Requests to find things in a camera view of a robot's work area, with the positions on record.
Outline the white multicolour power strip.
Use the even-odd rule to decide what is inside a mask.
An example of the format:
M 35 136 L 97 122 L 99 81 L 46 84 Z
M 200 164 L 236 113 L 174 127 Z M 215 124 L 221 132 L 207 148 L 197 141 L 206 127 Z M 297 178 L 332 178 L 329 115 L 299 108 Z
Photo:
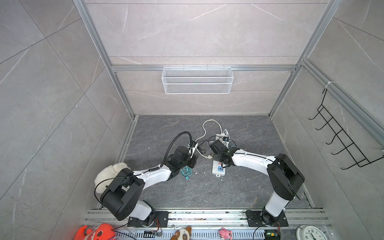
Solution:
M 197 142 L 198 140 L 200 140 L 200 139 L 202 139 L 202 138 L 204 138 L 204 137 L 206 136 L 206 134 L 207 134 L 207 130 L 206 130 L 206 128 L 205 128 L 205 124 L 208 123 L 208 122 L 214 122 L 214 123 L 216 123 L 216 124 L 219 126 L 219 128 L 220 128 L 220 131 L 221 131 L 220 133 L 223 132 L 224 129 L 223 129 L 222 126 L 219 124 L 219 122 L 217 122 L 217 121 L 214 120 L 214 119 L 206 120 L 206 121 L 203 122 L 203 124 L 202 124 L 202 128 L 203 128 L 203 130 L 204 130 L 204 134 L 203 134 L 201 137 L 197 138 L 197 139 L 195 140 L 195 142 Z M 226 173 L 225 168 L 222 168 L 222 167 L 220 166 L 220 163 L 219 163 L 219 162 L 214 161 L 212 155 L 205 156 L 205 155 L 203 155 L 203 154 L 200 154 L 200 156 L 202 156 L 202 157 L 205 158 L 205 159 L 208 159 L 208 160 L 212 160 L 212 161 L 213 161 L 212 174 L 214 174 L 216 177 L 223 177 L 223 176 L 225 175 L 225 173 Z

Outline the white charger with black cable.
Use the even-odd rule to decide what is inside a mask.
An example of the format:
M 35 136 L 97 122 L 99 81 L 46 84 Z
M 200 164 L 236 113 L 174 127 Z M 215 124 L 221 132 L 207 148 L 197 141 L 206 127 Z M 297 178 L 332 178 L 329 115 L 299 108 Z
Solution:
M 206 143 L 208 147 L 216 141 L 220 140 L 227 148 L 229 147 L 229 143 L 232 141 L 228 136 L 223 134 L 216 134 L 214 136 L 210 136 L 208 139 L 203 140 L 203 142 L 197 147 L 197 150 L 200 154 L 206 154 L 207 149 L 204 148 L 203 144 Z

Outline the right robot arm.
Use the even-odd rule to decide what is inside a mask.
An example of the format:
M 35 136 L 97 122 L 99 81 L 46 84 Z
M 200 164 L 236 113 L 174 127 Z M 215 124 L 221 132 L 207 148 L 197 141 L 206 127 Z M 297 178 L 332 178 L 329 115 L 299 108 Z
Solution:
M 260 217 L 265 225 L 276 224 L 283 216 L 285 207 L 297 197 L 298 190 L 305 182 L 304 175 L 292 160 L 285 154 L 263 156 L 237 147 L 227 148 L 220 140 L 212 142 L 209 146 L 214 153 L 214 159 L 224 168 L 245 167 L 269 177 L 274 192 L 263 207 Z

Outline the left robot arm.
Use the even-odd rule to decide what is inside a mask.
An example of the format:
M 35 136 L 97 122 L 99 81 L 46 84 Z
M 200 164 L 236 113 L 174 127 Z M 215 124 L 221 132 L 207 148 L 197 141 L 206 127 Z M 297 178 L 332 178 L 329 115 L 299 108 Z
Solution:
M 155 167 L 132 171 L 126 163 L 108 166 L 95 179 L 94 196 L 118 221 L 132 218 L 150 226 L 156 210 L 140 200 L 142 191 L 172 180 L 185 167 L 194 168 L 197 146 L 191 133 L 184 131 L 171 141 L 162 162 Z

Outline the brown white plush puppy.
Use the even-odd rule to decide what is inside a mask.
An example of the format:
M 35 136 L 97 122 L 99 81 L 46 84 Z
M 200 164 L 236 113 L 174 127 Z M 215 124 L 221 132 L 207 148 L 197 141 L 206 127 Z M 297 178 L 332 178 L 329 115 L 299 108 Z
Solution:
M 187 226 L 185 228 L 181 228 L 177 230 L 171 237 L 171 240 L 190 240 L 191 237 L 192 237 L 192 227 Z

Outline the white plush dog toy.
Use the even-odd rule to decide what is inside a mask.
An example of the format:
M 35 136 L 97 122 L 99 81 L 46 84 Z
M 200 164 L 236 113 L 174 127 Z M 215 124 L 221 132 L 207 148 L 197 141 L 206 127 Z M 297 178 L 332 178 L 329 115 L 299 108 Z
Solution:
M 126 163 L 118 163 L 110 165 L 98 173 L 95 179 L 96 193 L 102 194 L 113 181 L 112 178 L 115 178 L 125 168 L 130 169 Z

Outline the pink plush toy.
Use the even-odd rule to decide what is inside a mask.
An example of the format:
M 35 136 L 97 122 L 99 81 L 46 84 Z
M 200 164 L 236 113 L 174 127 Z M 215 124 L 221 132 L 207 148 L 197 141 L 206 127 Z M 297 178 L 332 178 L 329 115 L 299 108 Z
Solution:
M 219 235 L 221 240 L 232 240 L 233 239 L 233 231 L 227 230 L 222 227 L 219 230 Z

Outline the red plush toy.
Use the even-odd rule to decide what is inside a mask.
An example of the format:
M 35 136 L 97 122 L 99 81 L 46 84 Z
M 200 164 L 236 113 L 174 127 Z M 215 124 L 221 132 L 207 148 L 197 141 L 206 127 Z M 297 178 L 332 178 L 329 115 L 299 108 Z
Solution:
M 113 228 L 113 226 L 105 223 L 100 224 L 95 229 L 82 226 L 75 234 L 74 240 L 113 240 L 116 238 Z

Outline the white analog clock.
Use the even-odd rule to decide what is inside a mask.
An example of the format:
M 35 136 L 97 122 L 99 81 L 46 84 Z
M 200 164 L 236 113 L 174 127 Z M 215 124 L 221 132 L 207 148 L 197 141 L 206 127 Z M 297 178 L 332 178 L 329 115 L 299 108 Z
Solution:
M 302 225 L 296 231 L 297 240 L 327 240 L 325 233 L 315 226 Z

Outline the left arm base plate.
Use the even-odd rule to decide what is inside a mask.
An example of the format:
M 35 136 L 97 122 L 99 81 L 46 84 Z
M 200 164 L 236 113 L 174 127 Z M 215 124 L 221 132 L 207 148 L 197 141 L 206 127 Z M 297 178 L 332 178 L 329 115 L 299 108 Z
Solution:
M 169 212 L 159 211 L 151 213 L 145 220 L 139 220 L 138 218 L 129 218 L 128 227 L 137 228 L 165 228 L 168 225 Z

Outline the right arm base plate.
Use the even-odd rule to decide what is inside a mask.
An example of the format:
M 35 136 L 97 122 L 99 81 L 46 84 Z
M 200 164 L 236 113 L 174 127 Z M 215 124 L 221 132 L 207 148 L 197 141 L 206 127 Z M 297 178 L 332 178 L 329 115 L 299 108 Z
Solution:
M 245 212 L 249 227 L 288 227 L 287 217 L 282 211 L 277 217 L 272 216 L 266 210 Z

